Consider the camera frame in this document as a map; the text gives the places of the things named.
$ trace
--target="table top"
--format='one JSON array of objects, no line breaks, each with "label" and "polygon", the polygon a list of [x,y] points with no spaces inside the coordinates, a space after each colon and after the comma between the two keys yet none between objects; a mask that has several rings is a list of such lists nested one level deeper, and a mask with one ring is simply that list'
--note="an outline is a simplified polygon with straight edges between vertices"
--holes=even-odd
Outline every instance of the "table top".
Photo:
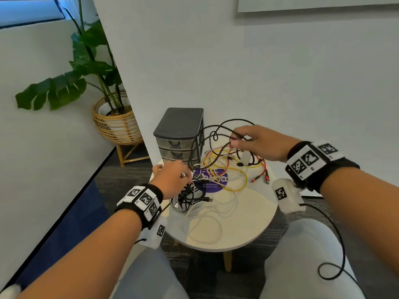
[{"label": "table top", "polygon": [[[278,205],[271,187],[275,176],[268,163],[270,184],[266,184],[264,176],[250,183],[262,171],[262,166],[247,169],[247,186],[237,192],[235,204],[234,194],[222,189],[215,193],[207,192],[206,196],[214,199],[212,206],[206,205],[211,204],[210,202],[200,202],[204,208],[198,206],[188,216],[169,206],[162,213],[162,216],[168,218],[166,232],[183,245],[200,251],[230,251],[252,242],[270,224]],[[244,183],[245,177],[242,175],[237,180],[229,181],[227,185],[232,189],[239,189]],[[168,204],[169,201],[163,201],[161,206],[164,208]],[[211,211],[215,207],[220,213],[227,214]]]}]

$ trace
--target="rattan planter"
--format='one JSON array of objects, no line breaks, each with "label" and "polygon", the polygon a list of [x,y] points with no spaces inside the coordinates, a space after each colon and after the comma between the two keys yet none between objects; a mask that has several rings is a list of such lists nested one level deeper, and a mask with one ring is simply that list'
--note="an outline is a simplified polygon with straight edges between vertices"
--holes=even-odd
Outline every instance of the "rattan planter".
[{"label": "rattan planter", "polygon": [[[126,92],[121,92],[121,97],[125,106],[130,105]],[[148,156],[140,157],[138,159],[127,159],[137,145],[143,142],[143,137],[138,128],[133,111],[121,115],[106,116],[109,110],[109,105],[105,102],[105,99],[102,98],[96,103],[96,105],[94,105],[92,116],[97,129],[102,133],[102,135],[117,145],[121,166],[124,166],[125,163],[131,161],[148,159]],[[132,145],[134,147],[129,153],[127,153],[127,155],[123,156],[120,145]]]}]

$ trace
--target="gray plastic drawers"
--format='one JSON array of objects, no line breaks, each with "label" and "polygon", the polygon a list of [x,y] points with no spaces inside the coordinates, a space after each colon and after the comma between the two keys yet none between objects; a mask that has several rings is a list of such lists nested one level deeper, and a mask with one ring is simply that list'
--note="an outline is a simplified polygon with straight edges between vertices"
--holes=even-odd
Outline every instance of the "gray plastic drawers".
[{"label": "gray plastic drawers", "polygon": [[187,163],[193,146],[191,167],[201,159],[203,147],[203,109],[168,108],[154,131],[164,162]]}]

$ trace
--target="light gray pants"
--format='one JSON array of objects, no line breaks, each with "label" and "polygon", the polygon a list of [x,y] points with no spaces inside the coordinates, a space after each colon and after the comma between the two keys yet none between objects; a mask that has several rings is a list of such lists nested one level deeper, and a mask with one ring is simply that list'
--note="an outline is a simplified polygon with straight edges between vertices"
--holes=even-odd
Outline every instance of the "light gray pants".
[{"label": "light gray pants", "polygon": [[[346,273],[333,281],[317,274],[322,262],[342,264],[342,247],[323,223],[301,219],[290,224],[272,255],[265,261],[266,283],[260,299],[364,299],[362,291]],[[345,269],[353,276],[349,262]],[[324,276],[336,274],[326,265]],[[114,299],[187,299],[164,252],[147,249],[132,263]]]}]

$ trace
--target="gray carpet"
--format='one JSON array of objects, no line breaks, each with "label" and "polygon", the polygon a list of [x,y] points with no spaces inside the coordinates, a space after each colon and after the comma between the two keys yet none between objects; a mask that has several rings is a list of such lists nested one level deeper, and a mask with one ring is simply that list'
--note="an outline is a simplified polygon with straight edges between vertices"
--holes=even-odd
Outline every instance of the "gray carpet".
[{"label": "gray carpet", "polygon": [[[138,150],[145,153],[145,147]],[[139,161],[121,168],[117,154],[110,158],[95,182],[105,198],[107,209],[112,213],[116,203],[134,185],[145,183],[152,173],[149,160]],[[353,271],[368,299],[394,299],[399,294],[399,279],[383,265],[371,250],[344,226],[323,199],[305,199],[332,216],[346,245],[347,256]],[[320,213],[307,208],[304,213],[284,216],[277,211],[271,224],[252,243],[233,252],[232,272],[224,271],[222,253],[205,253],[184,246],[174,246],[165,235],[161,246],[171,267],[191,299],[257,299],[265,283],[263,263],[281,238],[287,222],[301,218],[313,218],[331,227]]]}]

